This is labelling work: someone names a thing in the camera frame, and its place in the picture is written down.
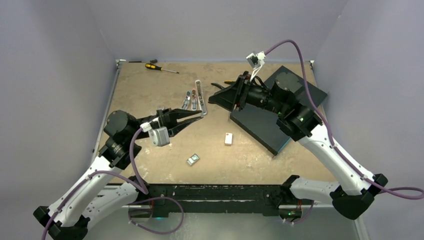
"tabletop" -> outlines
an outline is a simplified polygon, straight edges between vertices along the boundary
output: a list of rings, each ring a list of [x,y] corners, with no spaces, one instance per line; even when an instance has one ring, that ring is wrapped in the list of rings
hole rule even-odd
[[[164,69],[180,74],[145,68],[145,63],[124,63],[116,83],[109,113],[122,110],[136,118],[156,114],[158,107],[181,108],[187,91],[201,80],[207,115],[194,122],[167,146],[153,146],[149,138],[136,144],[142,147],[135,161],[140,175],[148,183],[177,184],[282,184],[290,175],[319,181],[334,181],[333,175],[306,148],[292,140],[273,156],[264,146],[229,120],[229,112],[207,103],[219,89],[211,83],[235,81],[248,63],[158,62]],[[281,65],[300,75],[300,64],[267,63],[259,72],[264,81]],[[309,66],[307,80],[315,84]],[[231,146],[224,144],[225,134],[232,133]],[[103,133],[99,146],[108,136]],[[200,160],[190,166],[187,159],[197,154]],[[129,165],[122,173],[129,177],[134,171]],[[122,183],[118,178],[112,183]]]

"brown table surface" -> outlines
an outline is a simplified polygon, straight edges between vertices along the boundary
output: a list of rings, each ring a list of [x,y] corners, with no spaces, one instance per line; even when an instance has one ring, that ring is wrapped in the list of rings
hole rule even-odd
[[[181,108],[186,92],[201,80],[207,115],[171,138],[171,144],[155,147],[149,138],[137,140],[142,146],[136,157],[141,176],[148,183],[177,184],[281,184],[290,175],[334,181],[333,175],[315,156],[292,140],[275,157],[253,137],[231,120],[225,109],[208,104],[207,99],[218,88],[211,83],[234,81],[243,71],[250,71],[248,63],[174,63],[158,62],[158,66],[180,74],[149,70],[144,63],[124,63],[116,84],[109,113],[123,110],[136,118],[156,114],[159,106]],[[267,63],[259,72],[265,81],[280,64]],[[301,75],[300,64],[285,64]],[[315,84],[312,70],[307,66],[306,77]],[[232,146],[225,146],[225,133],[233,134]],[[102,134],[100,147],[106,142]],[[193,166],[186,162],[194,153],[200,160]],[[129,165],[121,173],[134,175]],[[121,183],[118,178],[113,183]]]

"gray floor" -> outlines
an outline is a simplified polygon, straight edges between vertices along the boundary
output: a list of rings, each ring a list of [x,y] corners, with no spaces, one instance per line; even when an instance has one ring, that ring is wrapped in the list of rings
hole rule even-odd
[[[181,215],[152,218],[143,225],[169,231]],[[294,227],[282,224],[279,217],[261,214],[188,213],[179,231],[156,235],[128,224],[127,209],[121,209],[98,223],[84,240],[359,240],[355,222],[333,208],[317,207],[307,220]]]

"white block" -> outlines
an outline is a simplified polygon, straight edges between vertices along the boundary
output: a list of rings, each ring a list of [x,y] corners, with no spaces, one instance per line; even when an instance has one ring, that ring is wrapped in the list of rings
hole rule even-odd
[[[233,144],[233,134],[232,133],[227,132],[225,134],[225,142],[224,143],[225,143],[226,146],[231,146]]]

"floor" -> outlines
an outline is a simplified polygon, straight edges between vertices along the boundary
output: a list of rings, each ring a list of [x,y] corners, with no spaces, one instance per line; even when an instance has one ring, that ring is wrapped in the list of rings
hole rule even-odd
[[[248,63],[157,63],[180,74],[149,70],[144,63],[124,63],[111,101],[109,113],[126,111],[136,118],[156,113],[160,106],[181,108],[187,91],[201,80],[204,99],[218,89],[211,83],[233,81]],[[259,76],[266,80],[281,64],[266,64]],[[300,75],[300,64],[284,64]],[[306,69],[307,80],[315,84],[312,70]],[[300,144],[290,141],[275,157],[234,122],[228,112],[206,103],[207,115],[171,138],[171,144],[154,147],[148,138],[138,140],[142,146],[136,157],[138,171],[149,183],[183,184],[281,184],[290,175],[334,181],[333,175]],[[225,133],[233,133],[232,146],[225,146]],[[100,138],[100,147],[107,136]],[[193,166],[187,158],[196,153],[200,160]],[[129,166],[122,175],[134,171]]]

